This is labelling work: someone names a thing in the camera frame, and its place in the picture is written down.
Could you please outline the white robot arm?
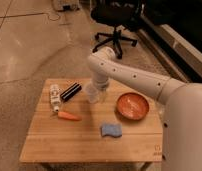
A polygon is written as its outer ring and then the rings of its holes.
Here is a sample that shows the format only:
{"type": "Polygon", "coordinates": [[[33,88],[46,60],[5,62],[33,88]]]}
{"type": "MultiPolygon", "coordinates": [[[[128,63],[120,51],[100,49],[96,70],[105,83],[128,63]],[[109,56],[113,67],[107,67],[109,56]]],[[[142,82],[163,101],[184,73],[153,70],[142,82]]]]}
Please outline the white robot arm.
{"type": "Polygon", "coordinates": [[[164,106],[161,171],[202,171],[202,83],[122,65],[110,47],[91,53],[87,65],[98,90],[113,79],[164,106]]]}

